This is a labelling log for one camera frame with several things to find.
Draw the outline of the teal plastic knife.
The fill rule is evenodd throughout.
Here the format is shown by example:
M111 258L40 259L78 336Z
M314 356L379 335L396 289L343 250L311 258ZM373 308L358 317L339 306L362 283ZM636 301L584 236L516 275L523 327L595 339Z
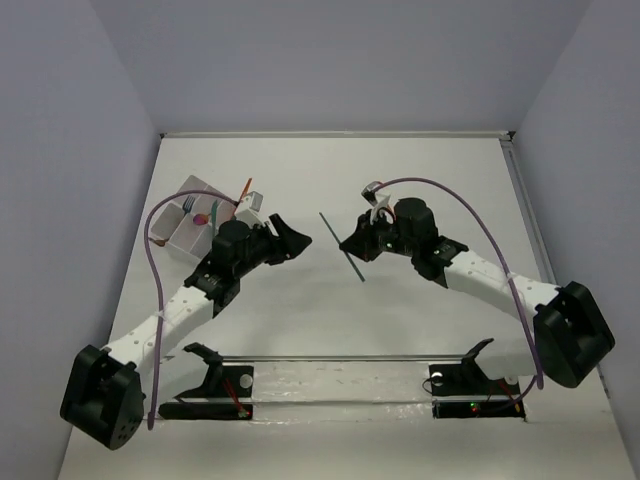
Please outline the teal plastic knife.
M209 213L209 223L211 224L212 237L215 236L217 232L217 211L218 211L218 201L214 200Z

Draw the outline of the orange plastic chopstick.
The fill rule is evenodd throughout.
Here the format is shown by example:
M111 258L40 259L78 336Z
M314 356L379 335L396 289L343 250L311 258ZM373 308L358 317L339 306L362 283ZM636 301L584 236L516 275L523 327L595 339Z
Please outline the orange plastic chopstick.
M239 199L238 199L238 200L237 200L237 202L236 202L236 206L235 206L235 208L234 208L234 211L233 211L232 216L235 216L235 213L236 213L236 211L237 211L238 207L240 206L240 204L241 204L241 202L242 202L243 198L244 198L244 197L249 193L249 190L250 190L250 187L251 187L252 181L253 181L253 178L252 178L252 177L250 177L250 178L247 180L246 184L244 185L244 188L243 188L243 190L242 190L242 192L241 192L241 194L240 194L240 197L239 197Z

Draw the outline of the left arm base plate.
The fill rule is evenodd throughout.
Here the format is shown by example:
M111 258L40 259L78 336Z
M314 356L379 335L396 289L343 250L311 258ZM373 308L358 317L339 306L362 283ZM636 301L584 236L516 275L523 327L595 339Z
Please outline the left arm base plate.
M192 368L178 374L173 395L158 406L163 420L249 421L253 419L255 368L249 364L226 364L224 358L201 343L183 348Z

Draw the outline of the copper fork short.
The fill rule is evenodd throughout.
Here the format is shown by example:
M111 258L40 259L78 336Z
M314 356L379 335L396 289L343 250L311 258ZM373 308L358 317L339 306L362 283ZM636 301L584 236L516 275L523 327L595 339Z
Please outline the copper fork short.
M149 242L161 248L166 245L166 240L158 240L158 239L150 238Z

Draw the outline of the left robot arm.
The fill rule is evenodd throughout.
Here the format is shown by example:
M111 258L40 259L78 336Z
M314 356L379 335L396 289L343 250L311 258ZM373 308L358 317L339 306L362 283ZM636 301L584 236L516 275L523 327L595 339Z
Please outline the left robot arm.
M162 357L189 333L213 319L238 295L240 281L257 267L292 260L311 245L310 236L273 214L266 224L223 223L209 252L157 311L103 347L88 345L75 357L61 402L63 420L110 450L124 446L144 420L155 416Z

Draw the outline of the blue plastic fork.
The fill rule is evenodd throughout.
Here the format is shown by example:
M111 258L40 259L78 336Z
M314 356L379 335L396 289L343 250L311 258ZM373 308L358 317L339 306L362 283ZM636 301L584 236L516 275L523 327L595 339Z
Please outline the blue plastic fork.
M188 195L183 204L182 204L182 211L184 213L184 215L189 215L193 209L193 205L195 203L195 197L192 195Z

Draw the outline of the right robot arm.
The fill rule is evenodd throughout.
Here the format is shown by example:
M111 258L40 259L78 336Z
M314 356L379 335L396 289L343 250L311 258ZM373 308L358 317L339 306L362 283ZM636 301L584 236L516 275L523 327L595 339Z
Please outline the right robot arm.
M432 210L418 198L384 200L361 214L340 249L364 262L383 253L410 259L414 270L439 286L466 294L515 318L521 340L493 337L471 348L460 379L482 392L497 380L532 376L575 388L608 355L615 338L593 294L575 281L565 286L515 274L440 234Z

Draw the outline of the orange purple spoon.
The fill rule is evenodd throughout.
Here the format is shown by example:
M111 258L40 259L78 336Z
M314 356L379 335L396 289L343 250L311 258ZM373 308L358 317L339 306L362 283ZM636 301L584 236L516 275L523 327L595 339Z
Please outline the orange purple spoon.
M198 226L207 225L210 222L210 215L198 213L193 216L193 223Z

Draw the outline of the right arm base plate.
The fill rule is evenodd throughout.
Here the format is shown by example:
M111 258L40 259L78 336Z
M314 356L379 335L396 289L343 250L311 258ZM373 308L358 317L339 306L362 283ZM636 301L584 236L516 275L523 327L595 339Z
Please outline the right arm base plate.
M422 387L431 396L432 414L444 419L525 419L521 390L505 380L468 380L461 364L431 364Z

